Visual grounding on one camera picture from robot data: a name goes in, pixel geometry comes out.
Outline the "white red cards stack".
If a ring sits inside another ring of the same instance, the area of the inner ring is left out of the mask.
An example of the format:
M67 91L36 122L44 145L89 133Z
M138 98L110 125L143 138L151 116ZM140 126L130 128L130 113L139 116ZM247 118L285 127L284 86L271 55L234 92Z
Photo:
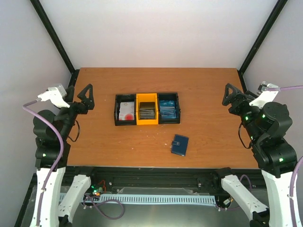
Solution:
M132 121L134 120L134 112L134 102L121 102L118 119L120 121Z

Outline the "blue leather card holder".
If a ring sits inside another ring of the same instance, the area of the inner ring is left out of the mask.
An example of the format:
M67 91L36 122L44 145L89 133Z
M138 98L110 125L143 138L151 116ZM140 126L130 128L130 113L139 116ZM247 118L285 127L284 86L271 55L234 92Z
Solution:
M184 157L186 155L188 141L188 137L176 134L171 143L171 153Z

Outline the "yellow bin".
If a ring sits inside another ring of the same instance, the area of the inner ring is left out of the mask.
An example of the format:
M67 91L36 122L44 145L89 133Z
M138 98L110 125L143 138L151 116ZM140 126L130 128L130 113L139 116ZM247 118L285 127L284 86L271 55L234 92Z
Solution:
M136 124L157 125L159 123L158 95L156 93L136 94Z

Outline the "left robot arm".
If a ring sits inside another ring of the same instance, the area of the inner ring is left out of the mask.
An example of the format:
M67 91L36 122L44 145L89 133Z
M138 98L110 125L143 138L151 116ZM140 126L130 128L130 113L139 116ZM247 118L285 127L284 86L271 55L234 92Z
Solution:
M73 100L74 86L62 84L49 87L37 99L23 105L33 115L33 133L36 136L37 192L32 227L71 227L75 212L87 190L98 186L93 168L82 167L74 176L63 200L59 200L71 149L68 139L80 114L95 107L93 86L88 84Z

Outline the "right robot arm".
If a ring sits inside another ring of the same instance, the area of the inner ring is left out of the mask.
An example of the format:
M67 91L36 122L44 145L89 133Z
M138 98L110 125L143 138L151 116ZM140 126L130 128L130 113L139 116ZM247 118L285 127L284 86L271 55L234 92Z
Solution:
M303 160L285 140L293 121L285 104L275 101L283 87L262 82L257 93L225 86L222 104L241 118L250 149L266 183L268 205L260 202L229 168L217 171L218 186L244 211L252 227L300 227L296 181Z

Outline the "dark cards stack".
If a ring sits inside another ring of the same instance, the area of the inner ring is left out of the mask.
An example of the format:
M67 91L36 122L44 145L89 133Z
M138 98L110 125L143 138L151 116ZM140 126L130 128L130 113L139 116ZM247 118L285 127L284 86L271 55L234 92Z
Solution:
M148 120L148 119L155 119L156 113L155 108L140 108L139 109L139 119L140 120Z

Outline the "blue cards stack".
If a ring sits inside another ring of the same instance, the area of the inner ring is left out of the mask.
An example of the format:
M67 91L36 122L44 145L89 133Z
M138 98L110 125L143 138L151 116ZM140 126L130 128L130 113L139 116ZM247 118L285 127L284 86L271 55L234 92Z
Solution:
M160 100L160 115L162 119L176 119L176 104L174 100Z

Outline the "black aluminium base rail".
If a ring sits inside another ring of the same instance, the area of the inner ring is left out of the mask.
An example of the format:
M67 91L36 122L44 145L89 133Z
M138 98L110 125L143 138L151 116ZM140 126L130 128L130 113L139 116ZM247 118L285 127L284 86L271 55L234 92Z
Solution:
M105 181L108 192L132 188L183 188L197 193L226 196L219 189L215 169L94 167L92 183Z

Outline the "black frame post left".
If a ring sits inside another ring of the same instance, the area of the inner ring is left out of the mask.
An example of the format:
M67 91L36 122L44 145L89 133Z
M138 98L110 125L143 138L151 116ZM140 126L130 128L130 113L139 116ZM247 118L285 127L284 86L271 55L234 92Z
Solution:
M58 53L60 54L63 62L65 63L68 71L73 74L76 69L73 66L59 36L57 35L46 11L44 10L43 5L41 4L41 2L39 0L30 0L30 3L32 4L34 10L36 11L38 17L40 18L42 24L44 25L47 33L49 34L53 44L55 45Z

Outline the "black frame post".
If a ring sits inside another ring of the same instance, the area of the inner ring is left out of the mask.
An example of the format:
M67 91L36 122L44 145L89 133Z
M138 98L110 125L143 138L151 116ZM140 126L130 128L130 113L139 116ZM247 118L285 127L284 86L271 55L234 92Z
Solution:
M240 76L244 75L245 71L249 67L250 63L252 62L253 58L255 57L256 53L258 52L259 48L261 47L266 36L268 35L269 31L271 30L272 26L274 25L275 21L279 17L280 13L282 12L287 2L288 0L278 0L276 2L266 22L264 23L260 33L258 34L254 44L252 45L250 51L248 52L243 64L238 70Z
M30 3L32 4L34 10L36 11L38 17L40 18L42 24L44 25L47 33L49 34L53 44L55 45L58 53L60 54L63 62L65 63L68 71L73 74L76 69L73 66L59 36L57 35L46 11L44 10L43 5L41 4L41 2L39 0L30 0Z

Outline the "black frame post right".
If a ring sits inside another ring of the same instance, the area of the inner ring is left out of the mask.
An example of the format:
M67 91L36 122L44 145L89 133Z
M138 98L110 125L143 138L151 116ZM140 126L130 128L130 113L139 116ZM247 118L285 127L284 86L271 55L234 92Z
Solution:
M271 30L272 26L274 25L275 21L279 17L280 13L282 12L287 2L288 0L278 0L276 2L266 22L264 23L260 33L258 34L254 44L252 45L250 51L248 52L243 64L238 70L240 76L244 75L245 71L249 67L250 63L252 62L253 58L255 57L256 53L258 52L259 48L261 47L266 36L268 35L269 31Z

